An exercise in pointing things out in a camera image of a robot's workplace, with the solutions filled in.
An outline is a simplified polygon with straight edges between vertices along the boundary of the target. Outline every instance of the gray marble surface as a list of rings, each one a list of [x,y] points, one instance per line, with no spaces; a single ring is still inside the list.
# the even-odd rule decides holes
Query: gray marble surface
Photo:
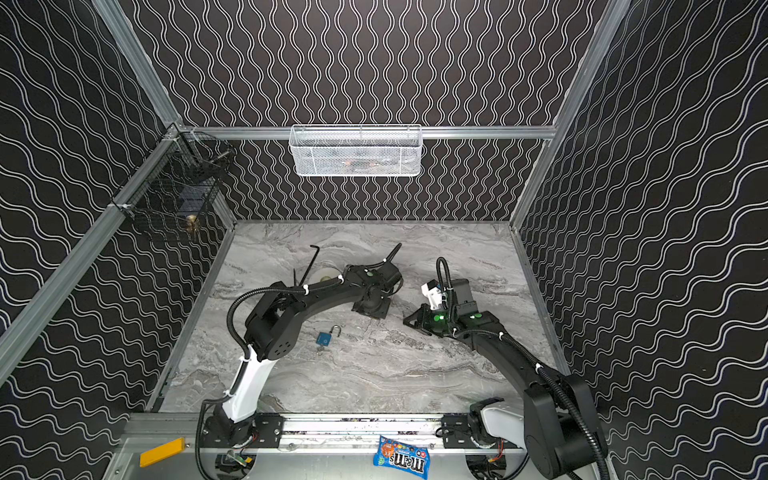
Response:
[[[424,336],[402,324],[425,298],[420,286],[435,278],[444,256],[454,278],[470,281],[480,310],[492,311],[510,334],[554,364],[511,234],[505,224],[456,223],[246,223],[237,234],[204,313],[180,361],[162,412],[197,411],[201,399],[220,397],[237,372],[241,351],[225,316],[241,293],[282,280],[292,282],[322,247],[314,270],[374,263],[398,242],[394,264],[405,284],[386,319],[338,306],[308,319],[293,351],[277,362],[264,386],[264,412],[464,412],[492,396],[518,397],[493,365],[450,339]],[[258,299],[245,302],[235,326]],[[341,325],[341,337],[318,353],[318,332]]]

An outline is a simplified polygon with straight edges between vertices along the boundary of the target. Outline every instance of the robotic arm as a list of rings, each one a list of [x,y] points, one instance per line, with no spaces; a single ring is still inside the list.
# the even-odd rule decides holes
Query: robotic arm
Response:
[[[240,369],[223,399],[206,401],[200,412],[198,438],[203,443],[238,447],[251,438],[257,401],[274,363],[296,345],[301,325],[312,315],[344,303],[365,316],[383,319],[389,310],[395,286],[402,286],[402,275],[392,259],[402,244],[381,262],[373,265],[348,265],[338,278],[302,286],[288,287],[283,282],[253,290],[235,301],[227,315],[227,325],[243,347]],[[445,278],[440,265],[445,265]],[[521,393],[524,400],[524,435],[520,435],[519,415],[510,413],[501,399],[490,399],[471,407],[469,424],[473,435],[486,444],[498,438],[525,448],[545,478],[555,478],[576,468],[598,463],[601,480],[608,479],[604,456],[607,446],[598,421],[592,394],[583,379],[563,376],[546,366],[507,333],[493,313],[478,311],[469,281],[451,280],[445,259],[438,259],[439,280],[422,287],[429,304],[424,303],[403,323],[426,335],[448,337],[462,342],[483,355]],[[251,294],[263,293],[247,317],[241,339],[232,327],[233,309]],[[214,414],[203,421],[207,405]],[[510,425],[517,422],[514,428]],[[198,462],[204,477],[209,478]]]
[[[304,320],[334,306],[352,303],[353,312],[383,319],[389,310],[395,285],[402,281],[392,259],[402,246],[397,246],[381,262],[373,265],[348,265],[338,278],[310,285],[288,287],[275,282],[266,289],[253,290],[263,296],[246,319],[244,340],[233,331],[233,309],[227,315],[227,326],[243,347],[240,368],[235,380],[215,405],[207,420],[206,441],[226,445],[243,445],[251,437],[251,420],[267,376],[278,359],[296,345]],[[235,301],[235,307],[251,293]]]

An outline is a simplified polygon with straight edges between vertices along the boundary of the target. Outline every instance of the black wavy patterned wall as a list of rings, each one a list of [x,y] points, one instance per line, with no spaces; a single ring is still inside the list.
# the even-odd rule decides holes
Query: black wavy patterned wall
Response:
[[[768,477],[768,3],[636,0],[521,235],[619,477]]]
[[[165,128],[87,0],[0,2],[0,333]]]
[[[128,222],[0,387],[0,478],[104,474],[144,411],[223,240],[152,243]]]
[[[605,0],[121,0],[184,123],[552,124]]]
[[[503,221],[542,141],[424,143],[418,177],[300,177],[287,142],[241,142],[223,192],[246,220]]]

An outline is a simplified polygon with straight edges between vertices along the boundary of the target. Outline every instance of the black cable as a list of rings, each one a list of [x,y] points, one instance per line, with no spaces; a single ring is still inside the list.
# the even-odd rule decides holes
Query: black cable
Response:
[[[381,262],[371,263],[370,265],[363,265],[364,268],[379,268],[384,263],[392,262],[392,259],[395,258],[395,255],[400,250],[400,247],[402,247],[402,243],[398,243],[395,245],[395,248],[392,249],[391,252],[389,252],[389,255],[386,256],[386,258]]]
[[[319,292],[320,290],[325,290],[326,288],[330,288],[332,286],[337,286],[341,283],[341,280],[339,280],[336,283],[331,283],[329,285],[316,287],[309,290],[309,293],[313,292]],[[248,350],[248,344],[243,340],[243,337],[241,337],[237,330],[235,330],[234,325],[234,318],[235,318],[235,310],[237,310],[237,307],[240,306],[241,303],[248,300],[252,296],[261,295],[262,293],[301,293],[305,294],[307,293],[304,290],[303,286],[296,286],[293,288],[277,288],[272,286],[265,286],[262,288],[257,288],[255,290],[251,290],[249,292],[245,292],[244,294],[238,296],[234,302],[232,302],[232,305],[230,306],[230,309],[227,311],[227,331],[230,333],[230,336],[237,342],[237,345],[240,346],[241,349],[243,349],[243,357],[245,359],[250,358],[250,351]]]
[[[248,441],[248,443],[247,443],[247,444],[245,444],[245,445],[243,445],[243,448],[241,448],[241,449],[240,449],[240,451],[239,451],[237,454],[238,454],[240,457],[242,457],[242,456],[243,456],[243,451],[245,451],[245,449],[247,449],[248,447],[250,447],[250,446],[251,446],[251,445],[252,445],[252,444],[253,444],[253,443],[256,441],[256,439],[257,439],[258,437],[259,437],[258,433],[257,433],[257,434],[255,434],[255,435],[251,435],[251,436],[250,436],[250,440]],[[242,467],[240,467],[240,471],[243,473],[243,476],[242,476],[241,478],[246,478],[246,477],[248,476],[248,474],[250,473],[250,470],[252,469],[252,467],[253,467],[252,465],[251,465],[251,466],[248,466],[248,467],[246,467],[246,466],[242,466]]]
[[[219,480],[218,478],[214,478],[208,475],[208,472],[205,471],[205,468],[203,468],[203,463],[200,460],[200,434],[203,432],[203,420],[205,419],[205,413],[211,406],[224,403],[229,399],[229,396],[225,396],[220,399],[205,399],[203,400],[203,403],[200,404],[200,415],[197,417],[197,428],[195,429],[194,435],[194,461],[195,465],[197,465],[197,471],[200,473],[200,475],[203,476],[203,478],[205,478],[205,480]]]
[[[398,293],[400,289],[402,288],[402,285],[405,283],[405,279],[400,277],[400,284],[397,286],[397,289],[394,292],[384,292],[384,296],[393,296],[395,293]]]
[[[592,454],[594,456],[594,462],[598,465],[600,480],[610,480],[611,475],[608,473],[608,465],[605,461],[605,455],[603,455],[603,450],[600,448],[600,443],[598,442],[598,439],[594,436],[592,432],[590,432],[589,428],[587,427],[587,423],[584,421],[584,418],[581,416],[581,412],[579,412],[579,409],[576,407],[576,405],[574,405],[570,397],[568,397],[568,394],[565,392],[565,390],[563,390],[560,384],[555,382],[552,379],[552,377],[549,376],[549,373],[547,373],[546,368],[540,368],[540,367],[546,366],[541,360],[536,358],[534,354],[529,352],[528,349],[526,349],[520,342],[512,338],[509,334],[499,337],[498,333],[491,332],[489,330],[482,330],[482,329],[467,329],[457,333],[457,335],[463,335],[463,334],[480,334],[480,335],[486,335],[486,336],[493,336],[497,339],[500,339],[502,342],[506,342],[512,345],[516,350],[518,350],[528,360],[528,362],[531,363],[531,365],[536,369],[536,373],[547,383],[549,388],[554,393],[554,396],[557,397],[560,404],[563,405],[566,410],[568,410],[568,413],[571,414],[571,418],[576,422],[576,425],[578,425],[579,429],[581,430],[581,433],[584,434],[584,437],[587,439],[587,443],[589,444],[589,447],[592,450]]]
[[[451,281],[451,269],[448,268],[448,261],[444,257],[438,257],[435,262],[435,268],[437,269],[438,282],[440,282],[440,287],[445,295],[445,324],[449,327],[454,327],[453,308],[455,293],[453,292],[453,282]],[[445,276],[443,276],[441,268],[445,270]]]
[[[509,475],[501,478],[501,480],[515,480],[515,478],[517,478],[522,473],[523,469],[525,469],[525,466],[528,464],[528,460],[530,459],[531,456],[528,454],[528,452],[526,452],[525,457],[523,457],[523,461],[520,462],[520,465],[518,465],[518,467]]]

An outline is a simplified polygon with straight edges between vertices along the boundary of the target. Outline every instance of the white wire mesh basket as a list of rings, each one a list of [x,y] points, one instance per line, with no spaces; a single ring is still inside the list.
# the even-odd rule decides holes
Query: white wire mesh basket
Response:
[[[304,177],[415,177],[421,125],[293,125],[288,146]]]

